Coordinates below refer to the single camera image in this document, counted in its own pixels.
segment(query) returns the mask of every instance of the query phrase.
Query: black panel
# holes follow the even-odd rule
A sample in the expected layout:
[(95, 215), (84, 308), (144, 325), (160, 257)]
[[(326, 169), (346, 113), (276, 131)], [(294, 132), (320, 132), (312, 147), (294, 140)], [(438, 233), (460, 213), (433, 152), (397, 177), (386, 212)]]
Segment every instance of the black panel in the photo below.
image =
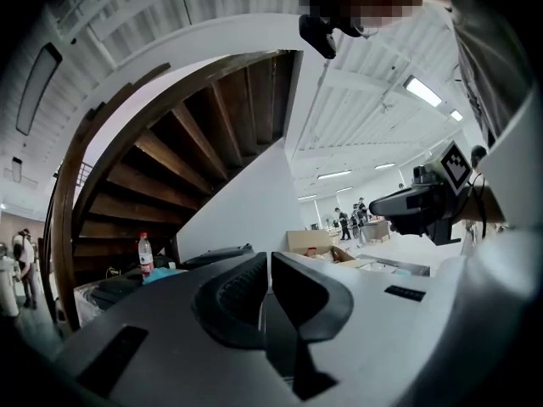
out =
[(349, 289), (284, 254), (271, 254), (273, 292), (304, 342), (333, 339), (350, 318)]
[(107, 397), (147, 335), (148, 332), (141, 328), (123, 327), (104, 351), (81, 373), (77, 382), (96, 394)]
[(200, 325), (228, 347), (263, 349), (258, 328), (260, 305), (268, 288), (267, 257), (261, 252), (200, 287), (193, 312)]
[(396, 295), (398, 297), (407, 298), (409, 300), (414, 300), (416, 302), (423, 301), (424, 295), (426, 294), (423, 291), (415, 291), (414, 289), (397, 287), (392, 285), (384, 290), (386, 293)]

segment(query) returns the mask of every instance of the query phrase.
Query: fluorescent light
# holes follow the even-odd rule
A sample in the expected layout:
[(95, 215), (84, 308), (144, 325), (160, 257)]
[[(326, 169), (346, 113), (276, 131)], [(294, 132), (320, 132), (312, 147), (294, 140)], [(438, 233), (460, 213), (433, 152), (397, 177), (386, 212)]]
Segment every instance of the fluorescent light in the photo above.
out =
[(396, 165), (396, 163), (387, 163), (387, 164), (381, 164), (379, 166), (375, 166), (375, 170), (379, 170), (379, 169), (387, 169), (388, 167), (392, 167)]
[(419, 98), (422, 98), (427, 103), (430, 103), (434, 107), (437, 107), (441, 104), (441, 98), (433, 93), (429, 87), (427, 87), (415, 77), (412, 77), (407, 81), (406, 89), (409, 92), (417, 95)]
[(26, 81), (17, 115), (17, 131), (22, 132), (25, 136), (31, 133), (37, 106), (60, 62), (62, 62), (62, 56), (51, 42), (44, 45), (37, 55), (36, 62), (34, 62)]
[(324, 180), (326, 178), (334, 178), (335, 176), (348, 175), (352, 170), (342, 170), (341, 172), (327, 173), (325, 175), (319, 175), (317, 180)]
[(11, 160), (11, 171), (13, 174), (13, 180), (15, 182), (20, 182), (22, 176), (23, 176), (23, 162), (22, 160), (14, 157)]
[(458, 113), (458, 110), (453, 111), (453, 112), (451, 113), (451, 116), (452, 116), (453, 118), (455, 118), (456, 120), (458, 120), (458, 121), (464, 119), (464, 117), (463, 117), (461, 114)]

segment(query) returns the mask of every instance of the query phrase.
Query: water bottle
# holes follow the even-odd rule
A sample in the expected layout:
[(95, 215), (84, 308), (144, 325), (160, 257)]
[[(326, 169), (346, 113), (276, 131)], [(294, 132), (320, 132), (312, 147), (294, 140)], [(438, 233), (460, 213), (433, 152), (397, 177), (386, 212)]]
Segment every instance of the water bottle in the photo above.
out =
[(153, 271), (153, 251), (151, 250), (151, 244), (147, 239), (147, 232), (139, 234), (139, 244), (137, 245), (137, 252), (139, 253), (139, 264), (142, 267), (143, 279), (148, 277)]

